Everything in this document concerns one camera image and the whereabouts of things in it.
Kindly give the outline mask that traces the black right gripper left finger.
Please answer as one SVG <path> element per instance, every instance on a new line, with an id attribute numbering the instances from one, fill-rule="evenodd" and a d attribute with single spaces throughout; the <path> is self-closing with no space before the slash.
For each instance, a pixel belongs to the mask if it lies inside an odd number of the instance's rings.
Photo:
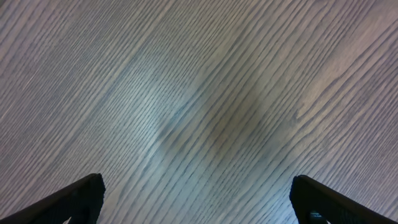
<path id="1" fill-rule="evenodd" d="M 104 202 L 105 186 L 101 174 L 90 174 L 1 219 L 1 224 L 95 224 Z"/>

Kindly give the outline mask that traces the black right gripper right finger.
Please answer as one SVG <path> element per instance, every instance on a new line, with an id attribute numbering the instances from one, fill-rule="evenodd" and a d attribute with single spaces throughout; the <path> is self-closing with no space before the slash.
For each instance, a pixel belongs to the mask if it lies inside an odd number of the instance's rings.
<path id="1" fill-rule="evenodd" d="M 300 224 L 397 224 L 306 175 L 293 178 L 289 199 Z"/>

